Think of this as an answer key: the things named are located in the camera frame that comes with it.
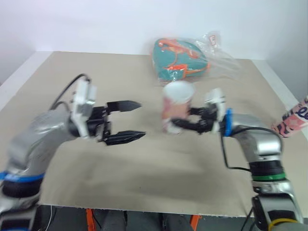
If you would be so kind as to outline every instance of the teal bag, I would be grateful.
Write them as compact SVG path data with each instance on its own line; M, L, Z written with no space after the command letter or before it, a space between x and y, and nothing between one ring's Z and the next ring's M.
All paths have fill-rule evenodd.
M192 43L161 38L154 44L152 61L161 81L200 76L208 67L201 50Z

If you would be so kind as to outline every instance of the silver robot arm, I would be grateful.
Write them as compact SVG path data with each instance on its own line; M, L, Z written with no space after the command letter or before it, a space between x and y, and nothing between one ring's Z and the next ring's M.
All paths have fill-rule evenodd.
M217 132L214 124L219 123L224 157L223 136L234 137L240 143L250 168L229 167L226 157L225 164L229 169L240 169L251 173L253 190L257 193L252 198L252 205L259 230L308 230L303 224L292 184L286 178L281 164L282 140L279 135L251 115L233 115L231 110L227 110L222 119L220 115L222 110L224 113L225 97L217 89L210 95L213 99L207 99L204 107L190 110L191 115L201 117L197 123L179 118L171 121L176 126L197 131L199 134Z
M252 198L256 226L262 230L307 230L296 201L291 182L281 164L282 141L266 130L243 130L244 128L266 128L251 115L233 115L232 133L241 145L250 166L253 190L257 196ZM285 222L298 222L301 225Z
M88 79L78 81L72 112L60 106L58 99L49 111L36 117L9 144L9 161L1 173L0 231L32 229L44 174L62 143L82 137L115 145L145 135L145 132L139 131L122 131L112 135L108 115L112 111L131 111L141 105L133 101L118 101L93 107L95 88Z
M70 113L63 107L40 116L10 143L9 162L0 187L0 230L31 230L40 186L57 148L74 140Z

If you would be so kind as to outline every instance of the gray floor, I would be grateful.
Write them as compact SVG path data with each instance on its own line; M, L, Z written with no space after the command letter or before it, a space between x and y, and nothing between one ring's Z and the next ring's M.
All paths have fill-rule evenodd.
M86 231L87 221L85 210L81 208L62 207L56 209L56 215L48 231ZM105 210L95 210L94 215L103 224ZM42 213L42 230L44 231L50 217L50 208L44 206ZM204 216L200 221L198 231L239 231L244 218L224 218ZM244 231L248 231L250 219ZM161 231L157 213L128 212L127 231Z

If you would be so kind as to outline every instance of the orange table leg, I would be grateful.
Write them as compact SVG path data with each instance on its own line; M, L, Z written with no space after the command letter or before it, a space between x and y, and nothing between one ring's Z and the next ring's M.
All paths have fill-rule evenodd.
M202 216L200 216L200 215L192 215L191 216L190 225L191 225L193 231L197 230L198 222L199 222L199 219L201 219L201 218L202 218Z
M93 210L91 208L87 208L86 214L87 214L88 231L96 231L95 221L93 218Z

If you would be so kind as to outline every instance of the green ring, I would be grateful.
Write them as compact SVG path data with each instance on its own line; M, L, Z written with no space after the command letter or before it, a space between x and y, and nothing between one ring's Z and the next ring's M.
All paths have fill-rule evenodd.
M280 180L285 178L285 173L268 175L268 176L252 176L253 180Z

